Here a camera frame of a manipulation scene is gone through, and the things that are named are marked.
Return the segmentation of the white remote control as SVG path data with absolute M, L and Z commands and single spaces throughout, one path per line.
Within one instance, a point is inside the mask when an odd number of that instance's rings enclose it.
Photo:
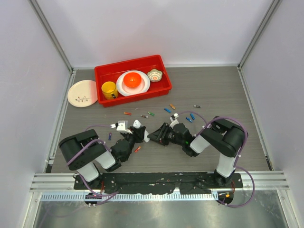
M 143 138 L 143 140 L 146 143 L 150 141 L 150 138 L 148 138 L 148 132 L 146 130 L 146 127 L 143 124 L 141 124 L 139 120 L 134 121 L 133 128 L 136 129 L 136 131 L 140 134 L 140 136 Z

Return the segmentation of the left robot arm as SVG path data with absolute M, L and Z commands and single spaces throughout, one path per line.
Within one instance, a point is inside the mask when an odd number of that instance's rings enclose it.
M 69 136 L 59 142 L 59 148 L 71 171 L 76 171 L 85 180 L 85 185 L 95 190 L 101 184 L 101 177 L 94 161 L 107 172 L 112 172 L 121 163 L 126 162 L 137 143 L 142 143 L 147 136 L 146 127 L 138 124 L 123 127 L 116 124 L 117 131 L 123 136 L 112 147 L 107 147 L 94 129 Z

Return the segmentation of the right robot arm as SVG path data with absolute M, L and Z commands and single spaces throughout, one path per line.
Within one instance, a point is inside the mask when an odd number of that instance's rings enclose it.
M 172 116 L 171 123 L 163 125 L 147 137 L 163 146 L 173 143 L 182 147 L 190 157 L 196 157 L 209 146 L 219 153 L 218 165 L 214 171 L 214 182 L 224 188 L 232 182 L 232 175 L 247 139 L 244 126 L 233 118 L 216 116 L 196 135 L 192 135 L 183 123 Z

